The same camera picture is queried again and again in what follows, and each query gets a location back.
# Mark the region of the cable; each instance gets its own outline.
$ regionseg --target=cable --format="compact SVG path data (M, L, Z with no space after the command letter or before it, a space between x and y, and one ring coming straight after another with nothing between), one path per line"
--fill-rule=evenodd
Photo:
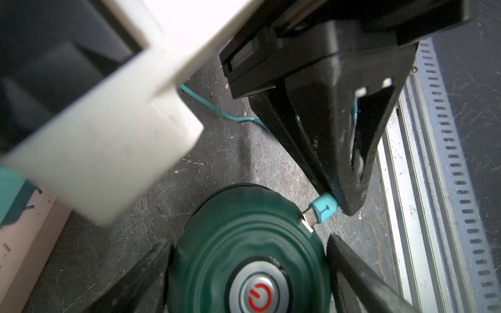
M245 122L245 121L254 122L254 123L258 124L259 126L263 127L264 129L266 129L267 131L270 131L264 125L264 123L259 118L257 118L257 117L235 117L235 116L231 116L230 114L224 112L220 108L216 107L214 104L212 104L209 101L207 101L206 99L204 99L201 96L197 95L193 90L191 90L190 88L188 88L184 84L181 85L181 89L184 92L186 92L187 94L189 94L190 96L192 96L193 98L195 98L196 100L198 100L199 102L202 102L203 104L205 104L206 106L208 106L211 110L216 111L217 113L223 115L224 117L226 117L229 120L236 121L236 122Z

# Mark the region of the power button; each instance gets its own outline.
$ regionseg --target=power button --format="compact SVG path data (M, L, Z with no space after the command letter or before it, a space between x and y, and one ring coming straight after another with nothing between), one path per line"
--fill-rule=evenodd
M289 306L284 274L266 261L244 266L235 276L228 296L231 313L285 313Z

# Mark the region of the green round device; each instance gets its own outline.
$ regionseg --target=green round device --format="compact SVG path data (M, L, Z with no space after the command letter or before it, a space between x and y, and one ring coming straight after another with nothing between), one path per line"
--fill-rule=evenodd
M176 247L169 312L328 312L324 248L300 214L294 203L259 185L232 185L211 195Z

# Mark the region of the dark floor surface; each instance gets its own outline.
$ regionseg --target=dark floor surface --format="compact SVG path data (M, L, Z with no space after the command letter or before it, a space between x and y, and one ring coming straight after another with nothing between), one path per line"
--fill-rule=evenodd
M501 281L501 2L477 7L474 22L433 43Z
M186 85L234 116L252 115L247 99L233 100L214 56ZM169 170L114 225L101 228L73 212L24 312L79 312L109 289L158 238L176 241L193 210L229 184L269 187L304 209L317 196L283 147L258 125L233 122L186 94L181 97L205 126L195 148ZM316 226L327 241L340 235L396 290L390 237L379 183L373 172L366 203L352 217L335 214Z

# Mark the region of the red power symbol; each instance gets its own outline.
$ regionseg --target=red power symbol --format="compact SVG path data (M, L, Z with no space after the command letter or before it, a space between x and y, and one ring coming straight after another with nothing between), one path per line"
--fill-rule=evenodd
M258 312L258 313L261 313L261 312L264 312L266 311L266 309L268 309L270 307L270 304L272 303L272 292L270 291L270 288L268 286L266 286L265 284L263 283L258 283L254 286L254 288L262 288L264 290L266 290L266 293L268 294L268 301L266 302L265 306L264 307L257 307L254 305L254 302L252 301L252 298L249 297L249 306L251 309L253 309L255 312ZM261 297L261 295L257 292L254 291L254 289L251 289L250 290L250 294L252 294L253 296L255 296L257 299L259 299Z

